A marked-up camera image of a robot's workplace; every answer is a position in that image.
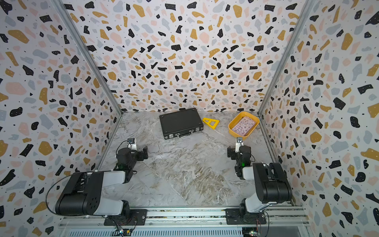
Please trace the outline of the yellow storage tray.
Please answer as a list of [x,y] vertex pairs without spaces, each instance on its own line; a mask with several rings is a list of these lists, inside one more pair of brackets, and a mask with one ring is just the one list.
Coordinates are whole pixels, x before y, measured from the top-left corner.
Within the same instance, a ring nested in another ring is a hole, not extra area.
[[228,125],[229,134],[242,140],[248,138],[254,129],[259,125],[258,117],[248,112],[240,112]]

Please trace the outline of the pink sticker sheet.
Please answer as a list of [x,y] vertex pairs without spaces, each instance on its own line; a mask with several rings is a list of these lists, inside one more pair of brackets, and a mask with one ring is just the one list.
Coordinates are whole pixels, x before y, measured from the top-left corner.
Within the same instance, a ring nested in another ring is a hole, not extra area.
[[255,126],[256,122],[250,117],[243,117],[233,128],[232,131],[239,136],[246,136]]

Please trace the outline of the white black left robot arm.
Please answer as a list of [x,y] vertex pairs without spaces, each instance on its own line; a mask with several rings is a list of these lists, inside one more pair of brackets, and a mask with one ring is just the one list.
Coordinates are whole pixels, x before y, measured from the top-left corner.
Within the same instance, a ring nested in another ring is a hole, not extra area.
[[131,210],[126,200],[102,197],[102,189],[128,183],[137,162],[148,159],[148,147],[142,151],[125,147],[116,152],[115,169],[109,171],[76,172],[69,179],[54,210],[58,216],[107,216],[131,219]]

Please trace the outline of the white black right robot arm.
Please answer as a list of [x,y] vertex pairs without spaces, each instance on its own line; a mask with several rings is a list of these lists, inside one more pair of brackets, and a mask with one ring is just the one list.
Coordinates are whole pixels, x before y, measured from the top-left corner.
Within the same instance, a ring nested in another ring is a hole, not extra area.
[[227,148],[227,156],[236,161],[235,173],[241,180],[254,181],[255,193],[242,200],[238,209],[226,209],[229,225],[266,223],[264,210],[274,204],[292,199],[292,188],[279,163],[257,163],[251,161],[249,146],[236,143]]

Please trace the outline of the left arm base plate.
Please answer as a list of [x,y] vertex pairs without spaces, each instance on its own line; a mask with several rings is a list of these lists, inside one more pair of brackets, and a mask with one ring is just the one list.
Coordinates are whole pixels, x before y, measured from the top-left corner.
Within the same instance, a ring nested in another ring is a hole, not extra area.
[[144,226],[147,214],[147,209],[131,209],[125,215],[107,216],[104,226]]

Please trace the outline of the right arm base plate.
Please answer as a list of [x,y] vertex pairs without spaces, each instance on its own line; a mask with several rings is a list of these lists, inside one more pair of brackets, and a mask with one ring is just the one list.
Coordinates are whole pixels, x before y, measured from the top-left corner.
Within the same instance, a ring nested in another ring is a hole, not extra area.
[[225,209],[225,215],[228,225],[266,224],[266,218],[262,212],[249,213],[239,208],[227,208]]

